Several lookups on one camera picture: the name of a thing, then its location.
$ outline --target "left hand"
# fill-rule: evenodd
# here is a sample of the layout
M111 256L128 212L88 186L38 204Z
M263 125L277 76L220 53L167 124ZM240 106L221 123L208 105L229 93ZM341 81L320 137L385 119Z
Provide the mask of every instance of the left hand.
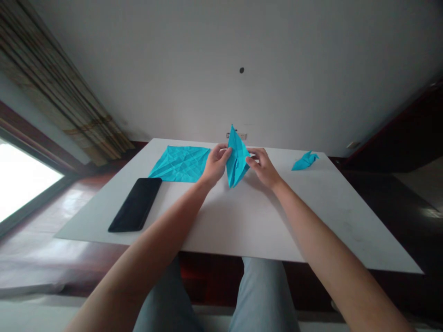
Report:
M228 148L227 143L217 144L209 153L200 181L206 182L212 187L215 186L225 172L226 162L231 153L232 148Z

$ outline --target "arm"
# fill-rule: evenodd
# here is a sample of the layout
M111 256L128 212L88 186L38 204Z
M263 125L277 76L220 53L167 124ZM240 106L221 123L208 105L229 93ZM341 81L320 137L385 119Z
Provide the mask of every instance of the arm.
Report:
M218 144L202 177L117 260L65 331L132 331L149 291L181 249L232 149Z
M266 151L248 151L255 156L246 162L279 199L304 258L350 329L414 331L358 258L283 181Z

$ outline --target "blue origami paper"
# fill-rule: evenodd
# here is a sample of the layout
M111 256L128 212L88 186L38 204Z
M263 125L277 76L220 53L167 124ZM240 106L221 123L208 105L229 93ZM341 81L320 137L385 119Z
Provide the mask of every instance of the blue origami paper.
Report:
M149 178L163 181L197 182L203 174L211 149L169 146L157 161Z
M311 166L316 159L320 159L317 154L311 154L312 151L306 152L303 157L298 160L292 167L293 171L302 170Z
M246 163L246 157L250 156L250 154L233 126L231 126L231 133L229 134L227 145L228 147L232 147L231 156L226 163L227 179L229 187L234 188L249 169Z

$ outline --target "forearm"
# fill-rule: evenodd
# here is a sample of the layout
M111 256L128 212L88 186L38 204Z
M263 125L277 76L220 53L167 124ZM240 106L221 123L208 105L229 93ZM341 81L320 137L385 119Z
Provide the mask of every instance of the forearm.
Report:
M210 189L195 183L120 257L103 286L146 297L181 249Z
M185 241L211 186L193 185L126 250L66 331L132 331L149 291Z
M353 331L413 331L348 247L281 181L274 193L299 248Z

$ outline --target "person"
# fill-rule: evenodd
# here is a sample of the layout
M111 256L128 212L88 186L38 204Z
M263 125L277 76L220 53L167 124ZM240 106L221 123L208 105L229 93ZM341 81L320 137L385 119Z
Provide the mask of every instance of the person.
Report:
M280 177L265 149L246 162L280 201L297 245L352 331L413 331L358 258ZM66 331L202 331L176 255L232 152L218 144L201 178L126 250ZM243 258L230 331L299 331L280 261Z

